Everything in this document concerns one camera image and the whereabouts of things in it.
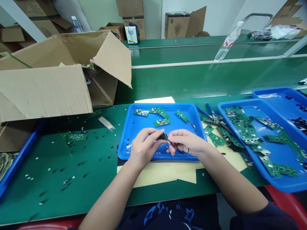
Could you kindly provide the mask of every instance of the hand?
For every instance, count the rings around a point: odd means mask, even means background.
[[[157,140],[163,133],[164,129],[154,128],[144,128],[138,133],[132,142],[131,155],[128,160],[134,168],[143,170],[152,159],[157,148],[167,143],[165,140]]]
[[[178,129],[170,132],[168,140],[172,143],[169,143],[169,148],[166,152],[170,152],[172,156],[175,155],[176,148],[197,157],[202,154],[216,151],[216,149],[204,139],[201,139],[199,136],[185,129]]]

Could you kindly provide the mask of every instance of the bottle cap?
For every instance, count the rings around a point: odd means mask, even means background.
[[[241,26],[243,26],[243,23],[244,23],[243,21],[239,21],[239,22],[237,23],[237,26],[238,26],[238,27],[241,27]]]

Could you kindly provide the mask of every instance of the white device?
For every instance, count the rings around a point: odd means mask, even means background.
[[[139,43],[139,31],[136,25],[125,26],[125,31],[127,35],[128,44],[138,44]]]

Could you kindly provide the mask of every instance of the person's right hand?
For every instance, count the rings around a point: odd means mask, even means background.
[[[197,157],[201,154],[216,151],[215,147],[186,129],[178,129],[170,132],[168,140],[172,143],[169,143],[169,148],[166,152],[170,152],[172,156],[175,155],[176,148]]]

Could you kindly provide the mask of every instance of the open cardboard box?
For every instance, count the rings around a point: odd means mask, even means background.
[[[113,105],[118,80],[132,88],[130,50],[110,31],[52,36],[13,55],[33,68],[0,59],[0,122],[91,113]]]

